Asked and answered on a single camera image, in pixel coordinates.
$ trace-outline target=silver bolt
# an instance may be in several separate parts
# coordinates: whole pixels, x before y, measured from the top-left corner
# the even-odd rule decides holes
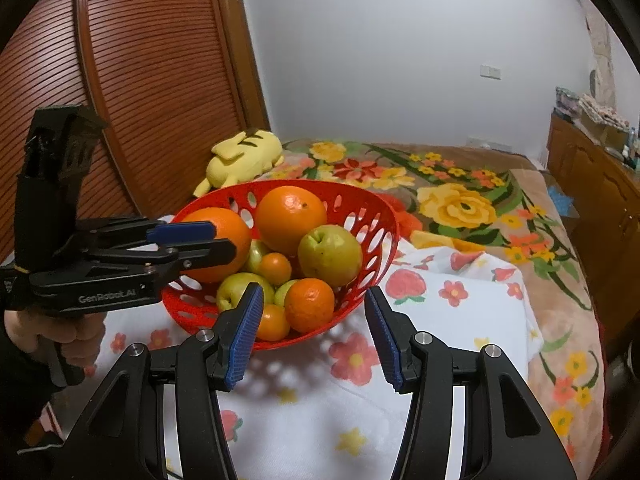
[[[429,332],[418,332],[414,335],[414,339],[418,345],[428,345],[433,343],[433,336]]]
[[[484,351],[489,357],[500,357],[502,355],[502,350],[498,345],[487,345],[484,347]]]
[[[213,330],[210,328],[203,328],[201,330],[198,330],[198,333],[196,334],[196,339],[198,341],[202,341],[203,343],[206,343],[207,341],[211,341],[213,339],[214,333]]]
[[[129,348],[127,348],[127,354],[132,357],[137,357],[144,351],[145,346],[142,343],[133,343],[133,345],[129,345]]]

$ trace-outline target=plastic fruit basket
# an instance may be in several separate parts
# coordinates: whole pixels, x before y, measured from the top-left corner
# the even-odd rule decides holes
[[[393,210],[372,192],[337,182],[317,180],[256,180],[212,191],[194,200],[174,218],[179,222],[189,213],[206,207],[226,207],[240,214],[259,238],[254,225],[254,211],[263,196],[280,186],[298,186],[314,193],[326,207],[327,221],[347,228],[360,242],[363,251],[362,270],[349,285],[336,292],[334,318],[313,332],[299,334],[293,330],[278,342],[256,340],[254,350],[281,348],[319,333],[340,323],[361,302],[366,289],[376,285],[391,263],[390,254],[398,246],[398,222]],[[218,317],[215,304],[217,284],[199,283],[187,276],[170,283],[162,292],[162,301],[169,314],[183,329],[195,334],[201,328],[211,328]]]

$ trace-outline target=stuffed animal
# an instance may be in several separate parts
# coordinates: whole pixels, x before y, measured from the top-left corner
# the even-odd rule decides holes
[[[231,139],[217,143],[207,166],[207,177],[193,192],[201,197],[211,187],[227,187],[249,182],[282,164],[282,144],[271,132],[250,128]]]

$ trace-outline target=small orange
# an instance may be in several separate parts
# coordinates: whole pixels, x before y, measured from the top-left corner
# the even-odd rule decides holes
[[[265,254],[258,266],[258,274],[271,285],[280,286],[291,279],[291,264],[284,254]]]
[[[317,278],[304,278],[294,283],[284,300],[287,321],[301,334],[329,323],[334,317],[334,307],[332,288]]]
[[[297,186],[280,186],[268,192],[255,210],[260,240],[271,250],[293,256],[302,237],[326,224],[322,201]]]
[[[262,319],[255,335],[263,341],[281,341],[291,329],[283,306],[266,304],[262,310]]]
[[[202,283],[217,283],[240,270],[249,254],[251,246],[251,229],[247,227],[238,213],[223,207],[207,207],[189,213],[183,222],[209,221],[216,226],[216,238],[228,238],[236,246],[236,257],[231,263],[204,267],[203,269],[186,270],[185,274]]]

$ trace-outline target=green fruit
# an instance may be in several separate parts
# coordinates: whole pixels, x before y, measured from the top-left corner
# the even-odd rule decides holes
[[[280,285],[280,288],[276,290],[276,295],[273,297],[273,303],[277,306],[284,306],[284,299],[287,297],[287,292],[291,288],[291,285],[298,281],[299,280],[289,280]]]
[[[258,273],[258,267],[262,261],[262,257],[265,254],[269,254],[272,251],[260,240],[251,240],[251,246],[249,247],[249,255],[246,258],[244,267],[242,270],[246,272]]]
[[[235,308],[240,303],[244,290],[249,283],[257,283],[264,293],[264,304],[273,303],[273,287],[262,276],[250,272],[238,272],[227,276],[220,283],[216,294],[216,303],[220,310]]]
[[[347,285],[362,268],[362,248],[350,232],[338,225],[321,225],[300,240],[298,261],[303,274],[331,287]]]

